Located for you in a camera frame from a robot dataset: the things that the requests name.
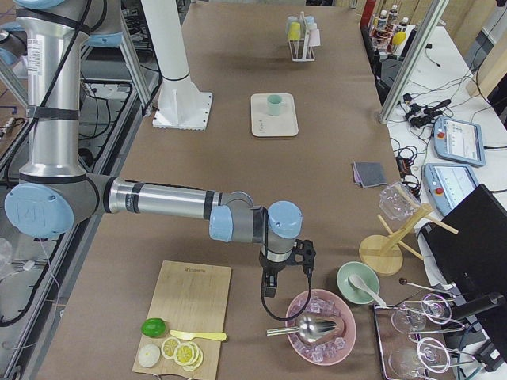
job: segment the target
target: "wooden cup stand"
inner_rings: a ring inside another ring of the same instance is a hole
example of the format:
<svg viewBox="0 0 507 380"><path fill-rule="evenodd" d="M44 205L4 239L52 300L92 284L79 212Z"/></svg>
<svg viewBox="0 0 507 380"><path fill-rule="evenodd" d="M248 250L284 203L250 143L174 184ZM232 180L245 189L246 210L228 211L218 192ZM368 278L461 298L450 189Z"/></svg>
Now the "wooden cup stand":
<svg viewBox="0 0 507 380"><path fill-rule="evenodd" d="M359 246L361 261L382 276L394 275L402 268L403 255L401 249L398 247L399 245L422 260L422 255L418 251L402 241L421 219L426 218L453 234L458 233L457 229L429 215L433 212L433 208L429 203L418 204L414 202L405 193L405 190L401 188L401 185L398 188L398 193L415 209L415 212L406 220L405 224L395 232L391 230L381 215L377 215L389 235L368 236Z"/></svg>

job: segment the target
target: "yellow knife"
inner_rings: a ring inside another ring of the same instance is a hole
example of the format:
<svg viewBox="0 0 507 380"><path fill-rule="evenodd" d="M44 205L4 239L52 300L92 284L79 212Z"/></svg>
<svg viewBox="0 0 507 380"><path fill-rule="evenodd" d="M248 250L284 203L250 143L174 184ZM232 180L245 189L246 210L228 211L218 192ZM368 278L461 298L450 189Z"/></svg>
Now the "yellow knife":
<svg viewBox="0 0 507 380"><path fill-rule="evenodd" d="M169 330L169 334L182 340L203 338L210 340L219 340L220 342L223 342L225 339L227 339L227 334L224 332L186 332L186 331Z"/></svg>

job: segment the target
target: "white tray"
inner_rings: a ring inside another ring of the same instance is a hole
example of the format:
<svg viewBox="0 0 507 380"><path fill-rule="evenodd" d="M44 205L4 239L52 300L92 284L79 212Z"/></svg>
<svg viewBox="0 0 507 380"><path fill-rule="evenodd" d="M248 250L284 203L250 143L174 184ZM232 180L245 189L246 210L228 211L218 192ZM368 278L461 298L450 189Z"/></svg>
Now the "white tray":
<svg viewBox="0 0 507 380"><path fill-rule="evenodd" d="M288 137L299 132L295 116L294 97L290 93L278 93L282 97L282 111L278 116L268 115L268 96L271 93L255 93L250 98L252 134L257 137Z"/></svg>

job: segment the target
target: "blue joint cap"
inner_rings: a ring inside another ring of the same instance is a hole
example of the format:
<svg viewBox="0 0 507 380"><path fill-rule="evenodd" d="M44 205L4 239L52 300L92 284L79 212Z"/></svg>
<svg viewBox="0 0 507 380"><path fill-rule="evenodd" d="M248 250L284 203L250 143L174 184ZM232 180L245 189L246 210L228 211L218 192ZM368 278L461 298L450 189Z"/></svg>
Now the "blue joint cap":
<svg viewBox="0 0 507 380"><path fill-rule="evenodd" d="M74 225L69 203L43 184L19 184L7 194L5 208L10 222L35 238L53 238Z"/></svg>
<svg viewBox="0 0 507 380"><path fill-rule="evenodd" d="M14 2L29 10L46 10L53 6L59 6L65 0L14 0Z"/></svg>
<svg viewBox="0 0 507 380"><path fill-rule="evenodd" d="M269 227L284 239L295 239L301 232L303 214L299 207L286 200L273 203L268 209Z"/></svg>
<svg viewBox="0 0 507 380"><path fill-rule="evenodd" d="M0 58L7 66L13 65L17 62L17 56L6 49L0 48Z"/></svg>
<svg viewBox="0 0 507 380"><path fill-rule="evenodd" d="M121 45L123 33L94 34L85 42L85 45L94 48L117 48Z"/></svg>
<svg viewBox="0 0 507 380"><path fill-rule="evenodd" d="M227 206L215 206L209 217L209 236L213 240L229 242L234 230L231 210Z"/></svg>

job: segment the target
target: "white spoon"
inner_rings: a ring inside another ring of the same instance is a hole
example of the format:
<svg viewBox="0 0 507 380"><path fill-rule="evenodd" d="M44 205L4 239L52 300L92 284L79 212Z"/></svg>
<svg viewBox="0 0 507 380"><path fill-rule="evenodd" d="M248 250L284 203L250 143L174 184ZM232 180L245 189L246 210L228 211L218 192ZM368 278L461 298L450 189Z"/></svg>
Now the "white spoon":
<svg viewBox="0 0 507 380"><path fill-rule="evenodd" d="M357 289L361 289L362 291L365 291L369 295L371 295L380 306L387 307L386 302L383 299L381 299L381 297L378 294L376 294L372 289L370 289L368 285L366 285L364 280L361 279L356 273L352 273L349 276L349 282Z"/></svg>

